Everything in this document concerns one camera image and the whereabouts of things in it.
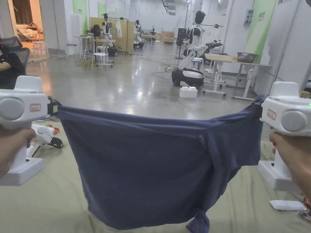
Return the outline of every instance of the white table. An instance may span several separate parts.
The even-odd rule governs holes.
[[[87,46],[87,42],[88,42],[88,40],[90,40],[90,43],[92,43],[92,36],[74,36],[74,37],[79,38],[79,51],[80,51],[79,57],[81,57],[81,54],[83,53],[83,40],[85,40],[85,50],[84,50],[84,57],[83,58],[86,58],[86,50],[89,54],[88,57],[91,57],[90,52],[89,52],[89,48]]]
[[[218,83],[220,80],[220,73],[221,73],[221,69],[222,69],[222,65],[227,62],[227,63],[240,63],[240,70],[239,70],[239,74],[237,77],[237,81],[236,81],[236,85],[235,88],[238,87],[238,83],[239,83],[239,77],[241,76],[241,72],[242,72],[242,67],[245,66],[248,69],[248,75],[247,75],[247,83],[246,83],[246,87],[245,87],[245,91],[243,96],[235,96],[235,92],[234,95],[232,96],[232,98],[237,98],[237,99],[245,99],[245,100],[254,100],[253,98],[247,98],[247,94],[249,91],[249,87],[251,85],[252,82],[252,69],[255,66],[271,66],[271,65],[260,65],[260,64],[256,64],[256,63],[246,63],[246,62],[238,62],[238,58],[237,56],[226,56],[226,55],[218,55],[218,54],[205,54],[205,58],[207,60],[213,60],[214,63],[214,68],[213,68],[213,73],[215,74],[215,85],[214,85],[214,90],[210,91],[210,90],[205,90],[203,91],[203,93],[205,92],[213,92],[213,93],[218,93],[218,94],[222,94],[224,97],[227,95],[224,92],[221,91],[217,91],[217,87],[218,87]]]

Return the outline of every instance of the humanoid robot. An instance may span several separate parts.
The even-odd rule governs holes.
[[[190,32],[190,45],[188,48],[188,56],[181,62],[177,67],[177,70],[172,72],[172,81],[175,86],[179,86],[180,82],[183,81],[189,86],[200,87],[204,83],[204,75],[197,69],[186,68],[192,60],[197,56],[198,52],[201,50],[211,49],[211,44],[200,45],[203,32],[205,31],[201,28],[201,23],[203,22],[205,13],[198,11],[195,17],[195,23],[192,26]]]

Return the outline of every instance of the blue cloth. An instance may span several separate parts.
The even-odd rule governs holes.
[[[89,211],[119,230],[195,217],[187,228],[208,233],[206,211],[241,166],[260,159],[262,122],[253,104],[237,114],[197,121],[64,106],[59,116]]]

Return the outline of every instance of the white stool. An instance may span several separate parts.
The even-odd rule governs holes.
[[[104,47],[103,47],[103,46],[97,46],[97,47],[96,47],[96,51],[95,51],[96,53],[97,53],[98,49],[99,49],[101,52],[104,51]]]
[[[93,61],[94,61],[94,56],[99,56],[99,67],[101,67],[101,70],[103,70],[103,65],[107,66],[107,70],[108,70],[108,64],[104,63],[105,60],[105,56],[107,56],[105,53],[94,53],[92,56],[92,70],[93,70]]]
[[[78,46],[77,44],[67,44],[67,52],[66,52],[67,59],[68,59],[68,54],[69,54],[69,47],[75,47],[76,60],[78,60],[77,46]]]
[[[50,58],[49,50],[47,48],[46,43],[44,43],[44,42],[34,42],[34,55],[35,55],[35,58],[36,58],[36,53],[37,52],[38,52],[38,57],[40,57],[40,55],[39,55],[39,51],[40,51],[41,52],[41,58],[43,59],[43,50],[44,50],[45,56],[47,58]]]

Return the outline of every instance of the person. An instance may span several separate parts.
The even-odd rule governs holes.
[[[35,137],[33,129],[7,130],[0,126],[0,178],[10,170],[15,154],[23,145],[29,147],[30,140]]]
[[[30,37],[35,37],[34,34],[36,34],[36,40],[38,41],[40,40],[38,34],[41,34],[42,31],[38,28],[38,25],[36,25],[34,22],[31,22],[28,25],[26,32],[30,34]]]
[[[311,138],[290,137],[274,132],[270,135],[270,141],[291,171],[293,181],[311,200]]]
[[[28,25],[27,29],[31,29],[31,30],[33,30],[33,31],[38,31],[38,33],[41,32],[41,31],[39,30],[39,28],[38,28],[38,25],[36,25],[34,22],[31,22],[31,23]]]
[[[0,89],[14,89],[17,77],[25,74],[19,57],[15,53],[9,53],[8,47],[1,44],[0,38]]]

